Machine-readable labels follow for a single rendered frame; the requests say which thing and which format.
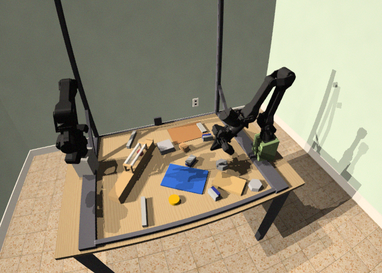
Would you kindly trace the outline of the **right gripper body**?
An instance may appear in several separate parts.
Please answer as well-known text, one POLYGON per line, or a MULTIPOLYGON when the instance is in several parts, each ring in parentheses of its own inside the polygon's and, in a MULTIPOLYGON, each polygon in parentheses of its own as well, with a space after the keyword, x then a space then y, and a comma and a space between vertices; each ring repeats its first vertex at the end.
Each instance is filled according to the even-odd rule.
POLYGON ((81 144, 83 140, 83 132, 88 133, 88 125, 86 124, 77 124, 78 132, 76 134, 76 143, 77 143, 77 150, 74 153, 66 154, 65 156, 65 162, 67 164, 79 164, 81 160, 81 144))

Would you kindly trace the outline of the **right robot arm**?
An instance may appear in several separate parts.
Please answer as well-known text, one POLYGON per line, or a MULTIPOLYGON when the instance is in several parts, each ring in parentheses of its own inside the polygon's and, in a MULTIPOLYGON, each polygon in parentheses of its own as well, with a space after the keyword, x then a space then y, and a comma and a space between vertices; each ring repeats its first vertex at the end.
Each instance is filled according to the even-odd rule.
POLYGON ((77 150, 77 110, 75 95, 77 94, 78 81, 74 79, 61 79, 59 82, 59 102, 53 112, 55 131, 60 132, 56 140, 56 147, 65 154, 77 150), (60 126, 58 126, 60 124, 60 126))

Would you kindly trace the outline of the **blue rectangular slab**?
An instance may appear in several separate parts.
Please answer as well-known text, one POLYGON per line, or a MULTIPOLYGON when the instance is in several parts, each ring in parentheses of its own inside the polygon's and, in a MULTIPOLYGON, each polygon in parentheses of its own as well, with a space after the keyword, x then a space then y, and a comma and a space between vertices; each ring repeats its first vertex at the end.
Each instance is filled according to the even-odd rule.
POLYGON ((207 175, 208 170, 170 163, 160 185, 181 191, 202 194, 207 175))

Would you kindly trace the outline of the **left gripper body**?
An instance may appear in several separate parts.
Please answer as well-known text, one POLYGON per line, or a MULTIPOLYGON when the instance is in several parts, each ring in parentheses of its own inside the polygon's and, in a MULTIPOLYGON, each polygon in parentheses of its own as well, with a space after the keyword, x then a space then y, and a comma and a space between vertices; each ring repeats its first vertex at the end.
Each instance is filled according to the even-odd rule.
POLYGON ((228 133, 228 135, 227 135, 227 137, 225 139, 222 139, 222 138, 220 138, 218 136, 217 136, 217 138, 221 140, 220 143, 222 145, 221 147, 222 147, 223 151, 228 153, 229 155, 233 155, 234 154, 234 149, 227 142, 231 143, 231 139, 233 137, 237 137, 237 133, 230 126, 227 125, 226 130, 228 130, 228 129, 229 129, 229 133, 228 133), (224 143, 224 142, 226 142, 226 143, 224 143))

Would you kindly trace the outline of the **white square stick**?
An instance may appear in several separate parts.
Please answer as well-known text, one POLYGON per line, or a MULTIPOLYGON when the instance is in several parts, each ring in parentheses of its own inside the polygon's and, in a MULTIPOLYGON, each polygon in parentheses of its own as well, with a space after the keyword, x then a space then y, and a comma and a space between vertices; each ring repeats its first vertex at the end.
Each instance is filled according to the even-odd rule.
POLYGON ((133 140, 134 140, 134 138, 135 138, 135 136, 136 136, 136 133, 137 133, 136 131, 133 131, 133 132, 132 132, 131 137, 130 137, 130 139, 129 139, 127 145, 126 145, 127 149, 130 149, 130 147, 131 147, 131 145, 132 145, 132 143, 133 143, 133 140))

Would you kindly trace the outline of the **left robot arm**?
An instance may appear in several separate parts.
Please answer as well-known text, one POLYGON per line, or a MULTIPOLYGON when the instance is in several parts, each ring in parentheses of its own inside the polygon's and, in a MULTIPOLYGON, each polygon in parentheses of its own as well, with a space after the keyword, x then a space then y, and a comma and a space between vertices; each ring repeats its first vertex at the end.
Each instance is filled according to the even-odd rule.
MULTIPOLYGON (((233 111, 230 107, 229 109, 222 110, 220 113, 220 119, 227 125, 231 125, 230 127, 236 133, 239 133, 244 127, 248 129, 249 123, 252 123, 257 119, 257 124, 261 128, 259 135, 260 139, 264 143, 274 141, 275 138, 273 135, 277 130, 273 126, 274 115, 286 89, 293 84, 295 79, 295 73, 286 67, 275 70, 273 73, 265 77, 264 82, 250 103, 246 104, 242 109, 233 111), (263 113, 259 113, 262 103, 267 98, 273 87, 275 87, 275 90, 266 110, 263 113)), ((229 133, 229 129, 226 130, 227 125, 214 125, 212 129, 213 135, 223 137, 223 139, 225 139, 229 133)))

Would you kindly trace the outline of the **small tan wooden block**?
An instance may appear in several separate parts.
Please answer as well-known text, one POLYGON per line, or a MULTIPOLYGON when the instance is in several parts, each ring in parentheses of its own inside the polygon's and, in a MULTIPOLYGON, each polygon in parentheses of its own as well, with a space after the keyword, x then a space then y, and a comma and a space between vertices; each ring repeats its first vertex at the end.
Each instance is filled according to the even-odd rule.
POLYGON ((181 144, 179 144, 179 149, 183 152, 187 152, 189 150, 189 146, 182 142, 181 144))

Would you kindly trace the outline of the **yellow short cylinder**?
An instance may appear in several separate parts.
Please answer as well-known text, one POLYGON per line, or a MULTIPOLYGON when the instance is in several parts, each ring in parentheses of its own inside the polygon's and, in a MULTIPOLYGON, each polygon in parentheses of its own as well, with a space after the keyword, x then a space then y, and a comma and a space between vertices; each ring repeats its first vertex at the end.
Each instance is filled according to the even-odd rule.
POLYGON ((169 197, 169 203, 173 206, 176 206, 180 203, 180 198, 178 195, 173 194, 169 197))

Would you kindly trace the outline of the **tan flat rectangular board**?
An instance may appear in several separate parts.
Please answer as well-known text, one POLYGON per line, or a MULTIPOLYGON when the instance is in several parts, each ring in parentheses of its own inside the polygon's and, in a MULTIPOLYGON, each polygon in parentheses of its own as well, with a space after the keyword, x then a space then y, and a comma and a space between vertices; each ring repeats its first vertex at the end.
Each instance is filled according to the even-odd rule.
POLYGON ((236 194, 238 196, 241 196, 245 183, 246 183, 246 180, 244 179, 218 171, 215 179, 212 182, 212 186, 214 186, 215 188, 236 194))

